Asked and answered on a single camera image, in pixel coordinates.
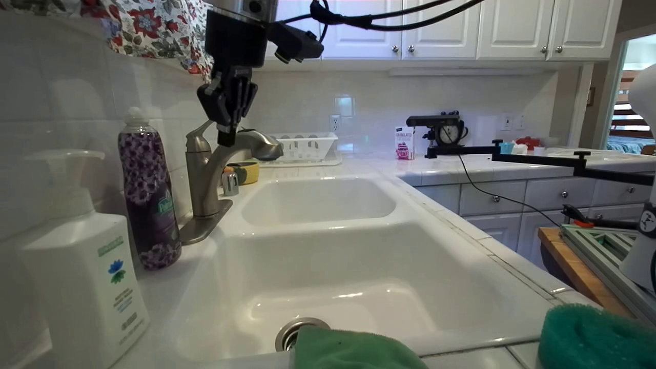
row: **red object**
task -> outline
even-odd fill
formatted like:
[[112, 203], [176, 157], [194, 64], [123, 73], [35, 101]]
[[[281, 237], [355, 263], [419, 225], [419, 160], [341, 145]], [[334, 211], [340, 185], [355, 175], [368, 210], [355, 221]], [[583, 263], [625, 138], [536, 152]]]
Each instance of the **red object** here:
[[591, 230], [595, 228], [591, 221], [569, 219], [569, 224], [574, 224], [580, 230]]
[[517, 139], [517, 143], [526, 145], [528, 152], [532, 152], [538, 145], [538, 139], [532, 139], [531, 135]]

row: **upper cabinet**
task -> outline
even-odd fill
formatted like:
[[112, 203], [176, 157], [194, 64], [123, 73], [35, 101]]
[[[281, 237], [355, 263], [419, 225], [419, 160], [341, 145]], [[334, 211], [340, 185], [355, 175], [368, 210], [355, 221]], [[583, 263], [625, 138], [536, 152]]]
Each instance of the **upper cabinet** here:
[[[404, 7], [418, 7], [431, 0], [406, 0]], [[466, 0], [450, 0], [443, 7], [406, 16], [406, 22], [419, 22], [449, 12]], [[479, 7], [466, 8], [462, 15], [404, 34], [402, 55], [406, 59], [474, 59], [478, 48]]]
[[550, 59], [604, 59], [613, 51], [620, 0], [558, 0]]
[[620, 0], [486, 0], [479, 59], [604, 59]]
[[[329, 0], [337, 15], [376, 15], [402, 8], [402, 0]], [[362, 31], [355, 26], [329, 26], [323, 41], [326, 59], [395, 59], [402, 54], [402, 34]]]
[[478, 57], [545, 59], [555, 0], [483, 0]]
[[[279, 2], [279, 20], [309, 12], [312, 0]], [[337, 15], [379, 15], [431, 0], [329, 0]], [[410, 25], [466, 0], [450, 0], [418, 15], [376, 20]], [[620, 0], [483, 0], [436, 25], [404, 34], [329, 26], [323, 59], [607, 59], [613, 49]], [[321, 35], [304, 18], [293, 26]]]

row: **wooden board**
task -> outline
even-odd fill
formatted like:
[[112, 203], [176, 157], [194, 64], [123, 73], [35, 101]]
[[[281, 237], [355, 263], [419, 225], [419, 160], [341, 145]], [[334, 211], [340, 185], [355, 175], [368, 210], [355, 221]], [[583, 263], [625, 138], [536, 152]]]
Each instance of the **wooden board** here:
[[558, 228], [540, 228], [538, 241], [552, 257], [558, 266], [571, 279], [574, 289], [603, 305], [607, 311], [616, 317], [630, 313], [615, 299], [615, 295], [604, 288], [604, 284], [577, 259], [577, 254], [560, 238]]

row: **faucet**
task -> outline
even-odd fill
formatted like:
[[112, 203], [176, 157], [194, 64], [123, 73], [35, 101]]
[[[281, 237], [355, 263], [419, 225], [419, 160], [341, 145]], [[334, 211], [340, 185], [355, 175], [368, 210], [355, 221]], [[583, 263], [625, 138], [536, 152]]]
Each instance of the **faucet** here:
[[192, 217], [179, 230], [181, 245], [200, 242], [211, 234], [219, 219], [231, 208], [230, 199], [216, 198], [216, 187], [228, 160], [237, 152], [250, 152], [252, 159], [268, 162], [282, 157], [282, 145], [268, 139], [254, 130], [241, 130], [236, 133], [231, 148], [216, 145], [211, 152], [208, 142], [202, 138], [212, 122], [186, 133], [186, 171]]

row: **floral curtain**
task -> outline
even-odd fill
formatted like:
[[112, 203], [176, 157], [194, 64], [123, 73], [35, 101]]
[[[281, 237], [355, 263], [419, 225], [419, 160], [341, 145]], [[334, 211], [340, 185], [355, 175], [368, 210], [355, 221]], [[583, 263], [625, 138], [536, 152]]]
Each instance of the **floral curtain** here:
[[93, 16], [114, 51], [176, 57], [190, 75], [208, 70], [202, 51], [206, 8], [202, 0], [0, 0], [0, 12]]

